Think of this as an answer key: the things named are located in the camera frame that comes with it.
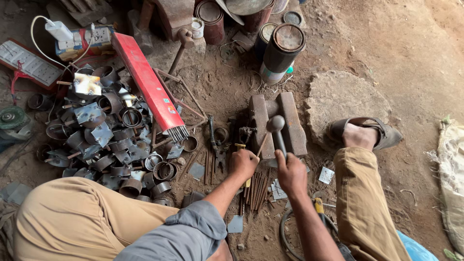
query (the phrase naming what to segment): hammer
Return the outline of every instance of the hammer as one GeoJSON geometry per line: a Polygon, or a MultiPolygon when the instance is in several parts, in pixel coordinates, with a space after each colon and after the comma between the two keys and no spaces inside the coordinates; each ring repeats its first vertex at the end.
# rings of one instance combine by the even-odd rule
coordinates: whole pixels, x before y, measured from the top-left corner
{"type": "Polygon", "coordinates": [[[266,129],[268,132],[272,133],[274,146],[277,147],[277,149],[280,149],[284,154],[285,159],[287,159],[287,150],[285,149],[284,138],[282,138],[282,133],[280,132],[284,126],[285,119],[280,115],[276,115],[267,121],[266,129]]]}

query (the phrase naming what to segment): green grinding wheel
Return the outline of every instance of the green grinding wheel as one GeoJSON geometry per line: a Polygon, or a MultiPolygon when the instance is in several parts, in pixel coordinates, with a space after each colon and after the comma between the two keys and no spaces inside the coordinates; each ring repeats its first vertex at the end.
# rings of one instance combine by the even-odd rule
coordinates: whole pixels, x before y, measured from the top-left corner
{"type": "Polygon", "coordinates": [[[9,130],[27,121],[26,113],[18,106],[9,106],[0,111],[0,129],[9,130]]]}

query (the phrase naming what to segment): hand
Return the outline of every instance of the hand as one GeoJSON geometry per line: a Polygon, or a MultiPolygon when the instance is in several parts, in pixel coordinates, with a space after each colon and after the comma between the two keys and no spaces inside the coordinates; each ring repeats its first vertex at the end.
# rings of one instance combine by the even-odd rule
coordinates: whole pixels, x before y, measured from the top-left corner
{"type": "Polygon", "coordinates": [[[274,152],[277,160],[277,177],[280,187],[289,198],[308,195],[306,166],[293,154],[287,153],[287,161],[281,150],[274,152]]]}
{"type": "Polygon", "coordinates": [[[229,173],[235,177],[247,181],[253,173],[255,173],[256,166],[259,163],[259,158],[253,152],[245,149],[238,150],[232,153],[229,164],[229,173]]]}

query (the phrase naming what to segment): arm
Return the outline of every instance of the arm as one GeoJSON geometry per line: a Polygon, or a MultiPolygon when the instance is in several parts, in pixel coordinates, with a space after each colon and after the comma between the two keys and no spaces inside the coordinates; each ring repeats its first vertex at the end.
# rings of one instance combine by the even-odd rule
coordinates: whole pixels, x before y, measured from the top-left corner
{"type": "Polygon", "coordinates": [[[306,166],[292,153],[287,153],[287,162],[281,150],[276,150],[275,154],[279,184],[287,193],[293,208],[305,259],[344,261],[308,196],[306,166]]]}
{"type": "Polygon", "coordinates": [[[237,190],[253,175],[258,162],[259,159],[247,150],[234,152],[229,176],[213,192],[168,217],[166,223],[141,236],[114,260],[206,260],[226,237],[224,215],[237,190]]]}

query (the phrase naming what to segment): man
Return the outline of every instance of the man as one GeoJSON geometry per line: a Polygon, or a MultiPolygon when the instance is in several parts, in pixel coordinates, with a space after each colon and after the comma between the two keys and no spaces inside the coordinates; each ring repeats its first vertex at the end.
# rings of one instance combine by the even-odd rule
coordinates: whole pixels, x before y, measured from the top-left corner
{"type": "MultiPolygon", "coordinates": [[[[334,122],[329,137],[346,148],[335,155],[339,238],[361,260],[410,258],[396,234],[372,149],[401,134],[376,118],[334,122]],[[367,119],[377,124],[362,125],[367,119]]],[[[308,197],[305,166],[276,150],[278,178],[289,196],[306,260],[344,260],[308,197]]],[[[18,260],[231,260],[223,217],[259,162],[250,151],[231,157],[229,176],[183,209],[126,198],[93,181],[71,177],[34,189],[21,205],[14,235],[18,260]]]]}

